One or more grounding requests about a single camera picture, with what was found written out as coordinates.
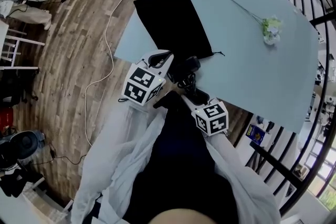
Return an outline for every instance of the chair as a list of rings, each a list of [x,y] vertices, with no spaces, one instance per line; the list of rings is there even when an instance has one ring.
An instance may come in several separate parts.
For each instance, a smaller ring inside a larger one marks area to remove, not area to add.
[[[30,44],[36,44],[44,46],[45,43],[34,41],[31,39],[16,37],[12,35],[8,35],[8,32],[12,32],[13,34],[20,34],[20,35],[27,35],[24,32],[8,29],[7,35],[5,37],[5,41],[3,43],[3,48],[1,51],[1,59],[4,61],[10,62],[10,66],[0,66],[0,70],[6,70],[6,69],[38,69],[38,67],[21,67],[21,66],[14,66],[16,55],[20,55],[21,53],[18,52],[18,46],[20,42],[26,42]]]

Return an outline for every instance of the white cloth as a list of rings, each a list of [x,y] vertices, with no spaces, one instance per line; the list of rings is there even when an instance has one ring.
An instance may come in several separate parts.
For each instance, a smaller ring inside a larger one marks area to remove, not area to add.
[[[29,7],[26,4],[14,4],[10,11],[9,17],[27,24],[48,25],[51,22],[52,15],[48,10]]]
[[[0,1],[0,14],[6,18],[12,10],[14,2],[11,0]]]
[[[84,161],[71,212],[72,223],[82,223],[100,193],[103,198],[99,219],[93,218],[92,223],[127,223],[121,218],[128,208],[134,179],[150,159],[165,115],[164,108],[146,110],[131,102],[113,106]],[[206,139],[206,145],[216,163],[215,172],[232,186],[239,223],[280,223],[280,213],[269,187],[253,170],[242,165],[228,139],[221,134],[211,136]]]

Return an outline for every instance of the window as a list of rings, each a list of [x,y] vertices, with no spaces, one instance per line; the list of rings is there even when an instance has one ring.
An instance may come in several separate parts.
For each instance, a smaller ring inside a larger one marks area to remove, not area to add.
[[[332,210],[336,205],[336,190],[328,185],[319,199],[329,210]]]
[[[304,164],[307,168],[311,169],[314,165],[317,156],[321,152],[323,142],[324,137],[320,134]],[[336,139],[333,141],[324,163],[308,189],[329,210],[336,206]]]

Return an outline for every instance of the light blue table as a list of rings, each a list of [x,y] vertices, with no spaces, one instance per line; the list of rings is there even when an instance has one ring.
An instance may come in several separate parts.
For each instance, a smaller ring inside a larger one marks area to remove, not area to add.
[[[259,17],[283,21],[281,41],[270,49],[260,26],[231,0],[191,1],[212,50],[226,55],[201,60],[197,87],[299,133],[318,63],[317,31],[288,0],[235,0]],[[155,49],[134,11],[115,56],[136,62]]]

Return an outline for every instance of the black bag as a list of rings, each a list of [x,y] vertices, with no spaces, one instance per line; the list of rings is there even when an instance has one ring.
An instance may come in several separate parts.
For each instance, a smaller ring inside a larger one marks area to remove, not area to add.
[[[191,0],[136,0],[134,4],[158,49],[174,54],[172,66],[190,56],[202,59],[213,55]]]

